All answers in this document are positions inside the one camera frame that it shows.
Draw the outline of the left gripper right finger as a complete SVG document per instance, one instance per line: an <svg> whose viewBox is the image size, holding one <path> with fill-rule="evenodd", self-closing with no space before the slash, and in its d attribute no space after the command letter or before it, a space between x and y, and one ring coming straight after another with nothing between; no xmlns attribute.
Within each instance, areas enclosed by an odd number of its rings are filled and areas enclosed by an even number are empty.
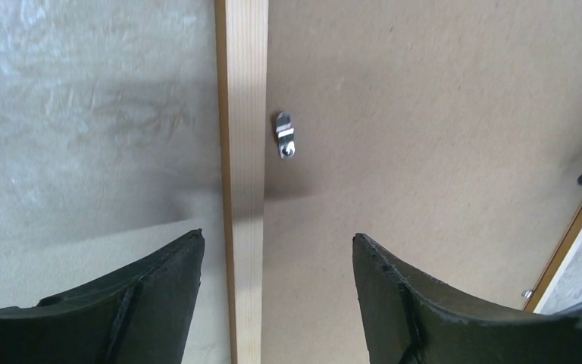
<svg viewBox="0 0 582 364"><path fill-rule="evenodd" d="M352 264L372 363L582 363L582 309L540 315L462 292L366 234Z"/></svg>

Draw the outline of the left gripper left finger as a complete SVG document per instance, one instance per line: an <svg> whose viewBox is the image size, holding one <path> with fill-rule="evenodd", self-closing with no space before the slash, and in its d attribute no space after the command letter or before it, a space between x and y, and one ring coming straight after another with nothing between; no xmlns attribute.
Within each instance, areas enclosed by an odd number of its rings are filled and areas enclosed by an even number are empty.
<svg viewBox="0 0 582 364"><path fill-rule="evenodd" d="M179 363L201 282L192 230L113 272L0 309L0 363Z"/></svg>

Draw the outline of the metal turn clip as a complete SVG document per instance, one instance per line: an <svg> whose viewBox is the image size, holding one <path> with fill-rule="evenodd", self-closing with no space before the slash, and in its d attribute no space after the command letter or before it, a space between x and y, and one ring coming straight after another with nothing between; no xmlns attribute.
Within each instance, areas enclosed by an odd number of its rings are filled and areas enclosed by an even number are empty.
<svg viewBox="0 0 582 364"><path fill-rule="evenodd" d="M278 154L282 159L292 158L296 152L295 129L291 114L281 112L275 120L274 132L277 137Z"/></svg>
<svg viewBox="0 0 582 364"><path fill-rule="evenodd" d="M524 290L521 295L523 296L523 298L525 298L526 300L529 300L534 294L534 290Z"/></svg>

